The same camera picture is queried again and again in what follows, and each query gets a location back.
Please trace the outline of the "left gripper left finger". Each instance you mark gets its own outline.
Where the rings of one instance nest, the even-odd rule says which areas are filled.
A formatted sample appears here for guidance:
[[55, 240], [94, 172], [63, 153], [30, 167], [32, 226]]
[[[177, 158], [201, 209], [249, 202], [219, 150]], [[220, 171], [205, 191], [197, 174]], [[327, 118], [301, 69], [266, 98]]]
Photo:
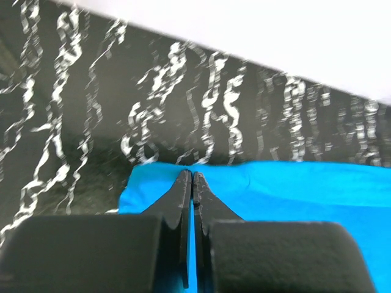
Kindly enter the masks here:
[[2, 292], [183, 292], [192, 176], [140, 214], [35, 216], [1, 253]]

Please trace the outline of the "blue t shirt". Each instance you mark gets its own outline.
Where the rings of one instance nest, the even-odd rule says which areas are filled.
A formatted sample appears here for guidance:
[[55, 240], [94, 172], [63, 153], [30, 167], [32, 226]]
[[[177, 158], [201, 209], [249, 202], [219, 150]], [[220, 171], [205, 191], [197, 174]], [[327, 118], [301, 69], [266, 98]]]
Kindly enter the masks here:
[[335, 222], [357, 241], [378, 292], [390, 291], [390, 170], [320, 162], [190, 165], [247, 221]]

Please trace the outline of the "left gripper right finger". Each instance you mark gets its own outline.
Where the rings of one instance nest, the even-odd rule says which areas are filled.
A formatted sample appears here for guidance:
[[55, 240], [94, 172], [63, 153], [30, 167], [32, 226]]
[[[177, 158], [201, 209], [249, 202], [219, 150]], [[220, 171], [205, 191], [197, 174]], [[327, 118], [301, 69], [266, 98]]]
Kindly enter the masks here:
[[192, 183], [199, 292], [374, 292], [357, 242], [332, 222], [246, 221]]

